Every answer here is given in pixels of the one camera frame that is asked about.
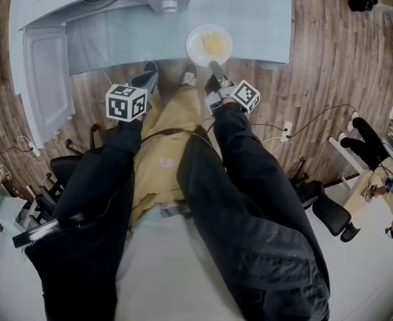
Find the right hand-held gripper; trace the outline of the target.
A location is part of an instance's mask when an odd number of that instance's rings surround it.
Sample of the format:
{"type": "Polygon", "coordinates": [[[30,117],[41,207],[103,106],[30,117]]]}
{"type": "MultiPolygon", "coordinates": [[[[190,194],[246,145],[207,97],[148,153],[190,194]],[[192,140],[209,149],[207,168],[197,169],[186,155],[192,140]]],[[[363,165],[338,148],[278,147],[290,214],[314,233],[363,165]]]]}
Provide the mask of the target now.
{"type": "Polygon", "coordinates": [[[229,80],[217,61],[211,61],[209,67],[212,76],[205,86],[208,112],[213,114],[224,99],[231,98],[240,105],[243,112],[250,114],[260,102],[260,92],[245,80],[239,84],[229,80]]]}

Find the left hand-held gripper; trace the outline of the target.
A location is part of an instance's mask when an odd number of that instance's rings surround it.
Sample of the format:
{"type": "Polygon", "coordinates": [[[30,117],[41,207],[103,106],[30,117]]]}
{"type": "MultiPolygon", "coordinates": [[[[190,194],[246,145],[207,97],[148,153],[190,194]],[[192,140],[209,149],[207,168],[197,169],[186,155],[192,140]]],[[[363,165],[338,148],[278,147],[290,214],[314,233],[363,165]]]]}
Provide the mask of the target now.
{"type": "Polygon", "coordinates": [[[114,84],[106,93],[106,117],[121,122],[132,122],[147,111],[148,94],[157,87],[157,72],[141,72],[129,79],[130,85],[146,85],[148,90],[128,85],[114,84]]]}

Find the yellow noodles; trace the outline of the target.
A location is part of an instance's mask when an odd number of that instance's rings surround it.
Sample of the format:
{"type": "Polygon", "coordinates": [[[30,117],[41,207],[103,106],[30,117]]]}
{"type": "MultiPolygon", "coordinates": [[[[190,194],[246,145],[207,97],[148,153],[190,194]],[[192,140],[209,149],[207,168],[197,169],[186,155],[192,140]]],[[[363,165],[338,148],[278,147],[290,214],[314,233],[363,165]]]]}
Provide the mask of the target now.
{"type": "Polygon", "coordinates": [[[200,39],[207,56],[222,56],[226,53],[226,43],[220,33],[206,33],[200,39]]]}

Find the white round plate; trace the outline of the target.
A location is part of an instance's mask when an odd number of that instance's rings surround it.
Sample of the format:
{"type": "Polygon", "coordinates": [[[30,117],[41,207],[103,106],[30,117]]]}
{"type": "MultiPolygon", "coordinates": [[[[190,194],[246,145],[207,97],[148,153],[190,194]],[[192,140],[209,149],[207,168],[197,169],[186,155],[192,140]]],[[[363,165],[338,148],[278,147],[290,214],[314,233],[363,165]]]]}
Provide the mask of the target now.
{"type": "Polygon", "coordinates": [[[217,61],[220,65],[227,62],[232,55],[233,42],[230,34],[216,24],[203,24],[195,27],[188,35],[185,49],[190,60],[195,64],[208,68],[211,61],[217,61]],[[206,33],[218,32],[226,43],[226,53],[222,56],[207,56],[204,53],[200,37],[206,33]]]}

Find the person's left forearm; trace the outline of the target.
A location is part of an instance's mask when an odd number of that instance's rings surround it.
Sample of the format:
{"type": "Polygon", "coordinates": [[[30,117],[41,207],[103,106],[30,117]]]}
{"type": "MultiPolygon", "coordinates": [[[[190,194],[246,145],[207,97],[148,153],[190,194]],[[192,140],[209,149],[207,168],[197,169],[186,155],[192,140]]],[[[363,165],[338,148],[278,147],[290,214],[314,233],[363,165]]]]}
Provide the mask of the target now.
{"type": "Polygon", "coordinates": [[[119,122],[106,131],[100,148],[84,153],[52,214],[54,219],[79,213],[95,217],[116,203],[124,213],[124,226],[129,226],[135,182],[134,157],[141,148],[142,126],[139,119],[119,122]]]}

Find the person's right forearm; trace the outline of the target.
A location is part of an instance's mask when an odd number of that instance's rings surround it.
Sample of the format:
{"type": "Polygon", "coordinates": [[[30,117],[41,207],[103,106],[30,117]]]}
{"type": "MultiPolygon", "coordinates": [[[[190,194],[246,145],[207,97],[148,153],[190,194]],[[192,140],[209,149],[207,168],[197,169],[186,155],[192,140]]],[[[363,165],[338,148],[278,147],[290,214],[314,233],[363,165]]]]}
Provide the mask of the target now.
{"type": "Polygon", "coordinates": [[[214,134],[221,155],[202,140],[187,143],[177,181],[188,197],[190,184],[219,197],[235,199],[239,192],[251,200],[251,211],[302,233],[313,252],[321,252],[302,203],[276,158],[252,133],[250,123],[235,102],[227,102],[215,114],[214,134]]]}

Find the person's left shoe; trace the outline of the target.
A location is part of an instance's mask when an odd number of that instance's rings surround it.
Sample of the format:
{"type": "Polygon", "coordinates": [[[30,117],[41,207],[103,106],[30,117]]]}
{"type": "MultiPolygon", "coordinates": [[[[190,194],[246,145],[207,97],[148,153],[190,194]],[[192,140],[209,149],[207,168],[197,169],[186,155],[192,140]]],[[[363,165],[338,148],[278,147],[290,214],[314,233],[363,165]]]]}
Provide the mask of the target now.
{"type": "Polygon", "coordinates": [[[143,69],[147,80],[158,80],[158,68],[154,61],[147,61],[143,69]]]}

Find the person's shoe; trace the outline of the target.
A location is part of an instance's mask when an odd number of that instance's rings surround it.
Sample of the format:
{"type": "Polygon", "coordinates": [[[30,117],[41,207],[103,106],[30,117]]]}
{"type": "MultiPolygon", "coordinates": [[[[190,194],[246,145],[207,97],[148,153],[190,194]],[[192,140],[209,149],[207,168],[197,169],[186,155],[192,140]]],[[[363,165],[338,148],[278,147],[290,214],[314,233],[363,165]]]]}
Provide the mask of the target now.
{"type": "Polygon", "coordinates": [[[180,83],[181,87],[195,88],[198,79],[198,69],[193,62],[188,62],[183,67],[180,83]]]}
{"type": "Polygon", "coordinates": [[[158,80],[158,68],[154,61],[147,61],[143,69],[147,80],[158,80]]]}

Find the person's right shoe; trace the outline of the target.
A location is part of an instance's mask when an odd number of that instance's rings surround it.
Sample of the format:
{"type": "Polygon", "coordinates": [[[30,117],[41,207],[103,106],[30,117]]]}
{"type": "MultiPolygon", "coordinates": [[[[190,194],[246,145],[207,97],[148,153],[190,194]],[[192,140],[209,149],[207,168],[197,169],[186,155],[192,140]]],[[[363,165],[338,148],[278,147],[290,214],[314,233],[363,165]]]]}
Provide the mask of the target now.
{"type": "Polygon", "coordinates": [[[198,69],[193,62],[188,62],[183,67],[180,83],[181,87],[195,88],[198,79],[198,69]]]}

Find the person's yellow trousers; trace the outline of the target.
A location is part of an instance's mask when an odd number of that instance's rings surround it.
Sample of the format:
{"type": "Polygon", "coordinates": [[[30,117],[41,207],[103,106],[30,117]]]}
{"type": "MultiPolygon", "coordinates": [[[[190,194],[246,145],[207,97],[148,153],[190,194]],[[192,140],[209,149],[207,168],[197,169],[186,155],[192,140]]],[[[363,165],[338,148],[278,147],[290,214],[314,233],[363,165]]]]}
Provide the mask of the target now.
{"type": "Polygon", "coordinates": [[[158,91],[154,93],[141,131],[142,138],[151,139],[141,145],[134,159],[132,224],[157,203],[184,199],[177,170],[190,135],[186,132],[169,136],[154,134],[170,128],[194,131],[201,123],[201,102],[195,88],[180,87],[167,104],[162,103],[158,91]]]}

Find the black office chair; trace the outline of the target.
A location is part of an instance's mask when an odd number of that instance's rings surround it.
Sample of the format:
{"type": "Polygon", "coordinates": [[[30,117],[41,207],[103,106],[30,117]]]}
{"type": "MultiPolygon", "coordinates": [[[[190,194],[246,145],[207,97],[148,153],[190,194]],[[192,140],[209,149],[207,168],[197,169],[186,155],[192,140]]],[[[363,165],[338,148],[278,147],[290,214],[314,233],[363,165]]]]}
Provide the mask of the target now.
{"type": "Polygon", "coordinates": [[[36,221],[45,219],[43,225],[38,223],[36,227],[22,233],[25,243],[55,233],[79,226],[85,222],[85,202],[87,189],[83,185],[80,172],[81,155],[61,156],[51,160],[50,167],[56,177],[56,182],[51,189],[40,187],[40,193],[35,196],[36,208],[40,216],[36,221]]]}
{"type": "Polygon", "coordinates": [[[301,182],[294,186],[304,210],[312,208],[314,215],[326,226],[330,234],[344,243],[360,232],[351,221],[351,214],[330,199],[320,181],[301,182]]]}

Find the person's white shirt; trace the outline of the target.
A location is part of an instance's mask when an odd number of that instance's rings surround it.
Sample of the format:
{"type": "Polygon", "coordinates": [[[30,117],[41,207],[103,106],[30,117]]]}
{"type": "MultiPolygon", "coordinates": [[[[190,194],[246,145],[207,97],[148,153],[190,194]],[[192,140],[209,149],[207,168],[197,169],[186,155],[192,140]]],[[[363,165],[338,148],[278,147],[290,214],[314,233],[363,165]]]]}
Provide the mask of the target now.
{"type": "Polygon", "coordinates": [[[132,226],[114,321],[245,321],[187,205],[154,205],[132,226]]]}

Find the white table frame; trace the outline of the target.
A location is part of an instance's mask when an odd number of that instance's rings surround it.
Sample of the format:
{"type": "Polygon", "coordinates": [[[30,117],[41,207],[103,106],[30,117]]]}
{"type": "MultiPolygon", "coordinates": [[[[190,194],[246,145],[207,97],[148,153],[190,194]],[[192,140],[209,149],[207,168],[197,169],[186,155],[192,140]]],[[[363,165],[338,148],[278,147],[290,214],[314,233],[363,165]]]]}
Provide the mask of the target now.
{"type": "Polygon", "coordinates": [[[363,183],[365,183],[366,179],[368,178],[368,174],[371,171],[363,167],[346,149],[344,149],[336,139],[333,137],[329,137],[329,143],[334,147],[334,149],[347,161],[349,165],[357,172],[358,176],[356,177],[356,181],[353,185],[346,179],[344,176],[340,178],[341,186],[350,193],[358,193],[362,194],[364,187],[363,183]]]}

